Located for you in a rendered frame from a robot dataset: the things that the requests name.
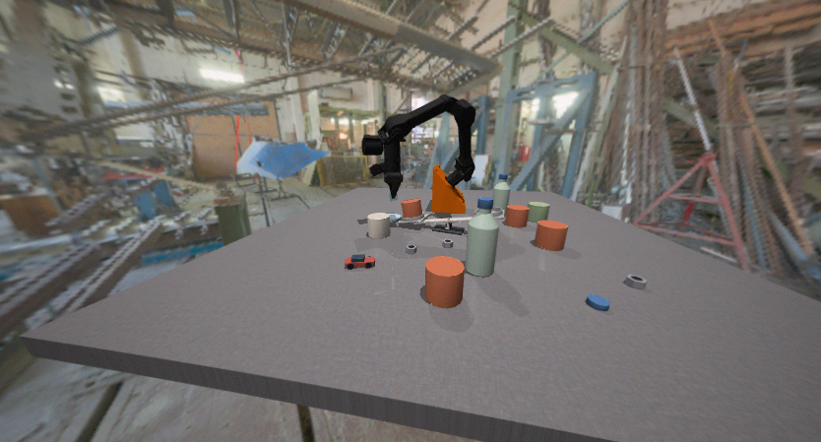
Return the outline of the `red toy car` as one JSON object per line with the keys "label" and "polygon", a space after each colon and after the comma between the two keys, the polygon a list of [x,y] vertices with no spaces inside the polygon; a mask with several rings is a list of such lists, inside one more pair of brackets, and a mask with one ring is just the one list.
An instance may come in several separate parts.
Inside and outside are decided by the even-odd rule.
{"label": "red toy car", "polygon": [[352,255],[351,258],[346,258],[345,267],[348,269],[353,269],[353,267],[366,267],[371,268],[375,265],[375,257],[365,257],[364,254],[361,255]]}

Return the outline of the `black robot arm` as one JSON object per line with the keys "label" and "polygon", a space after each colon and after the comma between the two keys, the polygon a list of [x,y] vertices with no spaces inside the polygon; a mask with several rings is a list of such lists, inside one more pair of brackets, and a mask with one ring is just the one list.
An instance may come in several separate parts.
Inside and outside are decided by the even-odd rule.
{"label": "black robot arm", "polygon": [[[404,137],[410,131],[444,113],[454,115],[458,125],[460,155],[455,158],[456,168],[449,176],[445,176],[448,183],[455,189],[455,186],[463,179],[468,182],[474,173],[474,161],[471,149],[471,127],[474,124],[475,109],[464,99],[457,100],[447,95],[441,95],[433,101],[406,114],[397,114],[386,119],[385,124],[378,131],[379,136],[364,135],[362,139],[362,153],[364,156],[380,156],[384,151],[386,156],[397,156],[400,154],[400,142],[405,142]],[[389,137],[387,138],[386,134]],[[372,176],[388,172],[387,162],[374,164],[370,168]],[[462,174],[462,173],[463,174]]]}

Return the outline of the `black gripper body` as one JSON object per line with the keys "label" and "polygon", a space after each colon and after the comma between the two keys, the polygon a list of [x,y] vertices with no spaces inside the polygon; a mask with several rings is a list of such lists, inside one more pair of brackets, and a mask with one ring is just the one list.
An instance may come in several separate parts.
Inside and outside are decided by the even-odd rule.
{"label": "black gripper body", "polygon": [[403,176],[401,175],[401,157],[400,155],[397,156],[386,156],[384,155],[384,161],[387,162],[388,172],[385,174],[384,172],[384,182],[403,182]]}

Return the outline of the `beige cylinder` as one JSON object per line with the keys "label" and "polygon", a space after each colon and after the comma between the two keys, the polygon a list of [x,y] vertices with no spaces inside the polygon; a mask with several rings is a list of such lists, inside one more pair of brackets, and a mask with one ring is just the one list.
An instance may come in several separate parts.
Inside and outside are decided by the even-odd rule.
{"label": "beige cylinder", "polygon": [[390,215],[375,213],[367,217],[368,235],[371,238],[382,239],[390,236]]}

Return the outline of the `blue flat disc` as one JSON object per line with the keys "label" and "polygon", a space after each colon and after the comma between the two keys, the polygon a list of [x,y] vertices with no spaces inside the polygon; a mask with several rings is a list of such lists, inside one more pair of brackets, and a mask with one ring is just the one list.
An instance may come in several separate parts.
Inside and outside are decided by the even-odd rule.
{"label": "blue flat disc", "polygon": [[590,294],[587,297],[586,303],[596,310],[599,311],[608,311],[609,309],[609,301],[599,295]]}

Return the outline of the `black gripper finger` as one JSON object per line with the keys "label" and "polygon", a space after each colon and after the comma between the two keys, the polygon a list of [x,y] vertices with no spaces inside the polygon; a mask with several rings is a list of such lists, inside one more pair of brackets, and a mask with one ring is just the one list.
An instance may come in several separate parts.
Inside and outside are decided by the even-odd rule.
{"label": "black gripper finger", "polygon": [[395,197],[397,195],[397,192],[399,190],[399,187],[401,185],[401,182],[386,182],[386,183],[390,187],[390,192],[391,192],[392,199],[395,199]]}

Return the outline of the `orange cylinder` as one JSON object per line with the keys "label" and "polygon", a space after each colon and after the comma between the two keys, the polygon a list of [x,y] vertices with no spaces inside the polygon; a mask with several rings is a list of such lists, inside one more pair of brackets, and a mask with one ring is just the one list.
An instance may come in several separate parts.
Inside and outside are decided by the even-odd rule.
{"label": "orange cylinder", "polygon": [[422,215],[420,199],[410,199],[402,202],[404,218],[413,218]]}
{"label": "orange cylinder", "polygon": [[451,308],[461,303],[464,264],[452,257],[437,256],[425,264],[425,297],[432,305]]}
{"label": "orange cylinder", "polygon": [[568,225],[559,221],[538,221],[535,245],[539,248],[560,251],[564,249]]}

